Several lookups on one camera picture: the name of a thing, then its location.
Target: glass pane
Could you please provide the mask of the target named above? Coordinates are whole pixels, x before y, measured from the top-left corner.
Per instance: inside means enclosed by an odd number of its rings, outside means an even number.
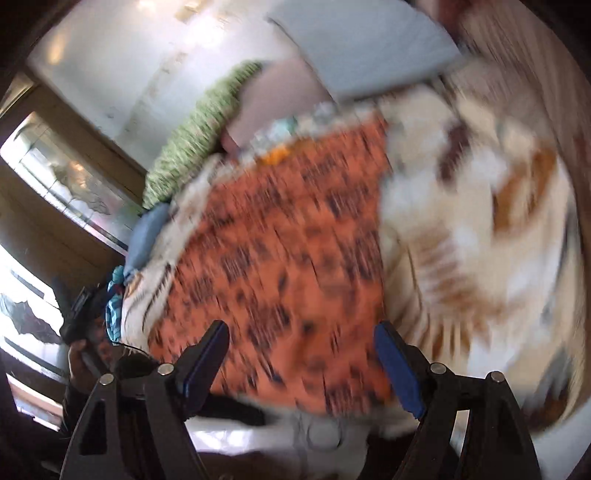
[[[0,116],[4,114],[10,106],[18,100],[18,98],[33,86],[33,81],[24,73],[17,73],[13,78],[10,87],[2,98],[2,106],[0,106]]]
[[[29,367],[67,376],[53,290],[0,247],[0,347]]]
[[[92,170],[37,114],[15,130],[0,155],[46,201],[125,255],[142,208]]]

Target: light blue cloth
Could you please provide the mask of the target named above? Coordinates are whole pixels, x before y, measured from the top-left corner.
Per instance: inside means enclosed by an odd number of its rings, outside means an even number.
[[[129,248],[125,257],[124,277],[130,278],[135,271],[145,267],[150,259],[154,242],[164,224],[168,221],[168,203],[158,203],[150,211],[142,215],[135,224]]]
[[[441,25],[402,0],[285,0],[268,19],[337,102],[433,78],[461,58]]]
[[[123,307],[123,295],[125,292],[123,280],[123,265],[120,265],[113,270],[112,280],[107,286],[107,292],[111,299],[105,307],[107,335],[109,335],[113,343],[121,341],[121,308]]]

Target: orange cloth with black spots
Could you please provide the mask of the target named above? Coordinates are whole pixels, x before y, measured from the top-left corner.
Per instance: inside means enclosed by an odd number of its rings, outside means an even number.
[[[154,357],[174,362],[222,319],[231,342],[213,392],[329,414],[387,402],[373,347],[385,127],[375,118],[216,186],[148,338]]]

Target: hand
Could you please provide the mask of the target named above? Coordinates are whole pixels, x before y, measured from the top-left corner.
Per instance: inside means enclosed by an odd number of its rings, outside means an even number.
[[[70,345],[68,351],[70,383],[81,393],[90,395],[90,392],[95,387],[96,378],[82,360],[82,350],[84,348],[86,348],[86,340],[78,340]]]

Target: tan and white fabric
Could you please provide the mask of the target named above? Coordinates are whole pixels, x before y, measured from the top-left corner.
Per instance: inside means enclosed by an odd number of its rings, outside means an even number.
[[[379,210],[385,317],[429,360],[462,375],[501,370],[527,397],[572,341],[582,307],[576,209],[557,151],[482,98],[427,86],[298,117],[292,141],[350,128],[372,111],[388,124],[393,172]],[[209,184],[241,171],[225,166],[210,181],[214,163],[177,199],[152,261],[128,287],[125,343],[147,350]]]
[[[515,68],[501,66],[479,56],[442,76],[452,95],[473,97],[500,118],[513,118],[539,140],[556,146],[554,131],[539,94]]]
[[[584,252],[591,261],[591,84],[566,46],[519,0],[478,4],[462,20],[461,36],[492,63],[519,72],[540,99],[573,183]],[[569,342],[574,375],[563,418],[591,394],[589,304]]]

